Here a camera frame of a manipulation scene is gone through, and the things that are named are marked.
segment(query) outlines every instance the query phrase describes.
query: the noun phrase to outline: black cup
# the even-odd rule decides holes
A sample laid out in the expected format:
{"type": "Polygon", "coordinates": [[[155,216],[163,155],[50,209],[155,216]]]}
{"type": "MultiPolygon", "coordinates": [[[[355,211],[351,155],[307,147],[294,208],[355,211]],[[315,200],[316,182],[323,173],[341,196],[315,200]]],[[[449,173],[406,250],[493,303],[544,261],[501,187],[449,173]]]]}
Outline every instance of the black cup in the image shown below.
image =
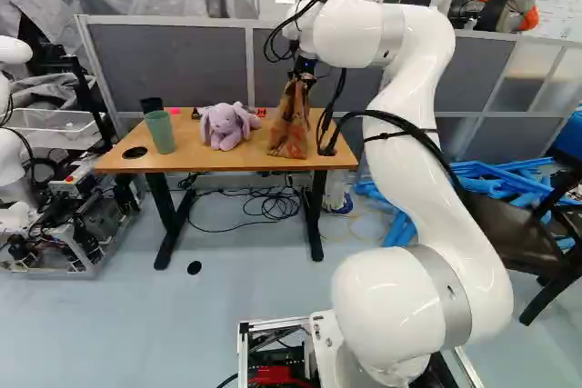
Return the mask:
{"type": "Polygon", "coordinates": [[[147,97],[139,101],[142,104],[144,114],[151,113],[152,111],[163,111],[164,102],[160,97],[147,97]]]}

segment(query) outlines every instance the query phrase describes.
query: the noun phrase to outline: plastic cup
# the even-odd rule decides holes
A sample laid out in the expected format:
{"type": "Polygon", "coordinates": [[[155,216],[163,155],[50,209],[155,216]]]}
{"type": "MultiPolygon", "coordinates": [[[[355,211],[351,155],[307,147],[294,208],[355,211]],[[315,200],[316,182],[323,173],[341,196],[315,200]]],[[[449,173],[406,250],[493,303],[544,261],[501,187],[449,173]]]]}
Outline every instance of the plastic cup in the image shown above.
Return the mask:
{"type": "Polygon", "coordinates": [[[176,149],[170,114],[166,111],[152,111],[145,114],[145,122],[149,129],[156,149],[160,154],[171,154],[176,149]]]}

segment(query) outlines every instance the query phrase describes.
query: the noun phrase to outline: table top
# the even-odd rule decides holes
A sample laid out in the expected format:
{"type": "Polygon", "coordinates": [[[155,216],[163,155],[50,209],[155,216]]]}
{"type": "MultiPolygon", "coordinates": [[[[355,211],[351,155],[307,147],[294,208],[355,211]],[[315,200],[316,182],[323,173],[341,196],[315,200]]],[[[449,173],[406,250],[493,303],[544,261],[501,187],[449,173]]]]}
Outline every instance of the table top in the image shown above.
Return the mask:
{"type": "MultiPolygon", "coordinates": [[[[268,137],[275,109],[267,110],[261,119],[261,128],[251,132],[251,138],[233,150],[212,150],[200,139],[200,122],[192,120],[192,108],[180,108],[172,114],[172,128],[176,150],[171,154],[159,154],[154,146],[146,123],[142,121],[127,134],[112,150],[101,156],[95,170],[101,173],[163,173],[163,172],[226,172],[226,171],[301,171],[357,168],[357,159],[352,154],[342,135],[336,143],[334,156],[320,156],[316,149],[317,119],[322,108],[312,108],[309,114],[309,146],[307,159],[287,159],[266,154],[268,137]],[[132,147],[144,146],[147,154],[136,159],[125,159],[122,153],[132,147]]],[[[335,130],[332,123],[327,135],[335,130]]]]}

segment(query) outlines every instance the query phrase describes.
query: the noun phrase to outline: pink object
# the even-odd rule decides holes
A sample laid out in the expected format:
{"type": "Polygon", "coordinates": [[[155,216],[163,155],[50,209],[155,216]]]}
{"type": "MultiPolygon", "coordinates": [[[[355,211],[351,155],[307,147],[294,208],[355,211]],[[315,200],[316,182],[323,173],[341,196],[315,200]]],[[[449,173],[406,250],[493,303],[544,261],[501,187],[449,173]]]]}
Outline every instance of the pink object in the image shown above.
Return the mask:
{"type": "Polygon", "coordinates": [[[215,104],[203,112],[200,119],[200,137],[214,150],[231,150],[243,138],[248,140],[251,129],[261,127],[259,118],[243,108],[243,104],[215,104]]]}

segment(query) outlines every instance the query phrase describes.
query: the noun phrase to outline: brown paper bag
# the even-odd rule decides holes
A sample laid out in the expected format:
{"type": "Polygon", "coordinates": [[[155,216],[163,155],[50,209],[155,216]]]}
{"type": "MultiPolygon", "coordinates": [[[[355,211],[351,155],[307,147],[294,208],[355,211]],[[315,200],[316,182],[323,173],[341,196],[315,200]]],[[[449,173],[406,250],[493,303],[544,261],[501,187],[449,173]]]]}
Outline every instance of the brown paper bag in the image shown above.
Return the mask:
{"type": "Polygon", "coordinates": [[[287,82],[271,127],[267,154],[292,159],[306,159],[309,126],[308,89],[315,82],[309,73],[287,82]]]}

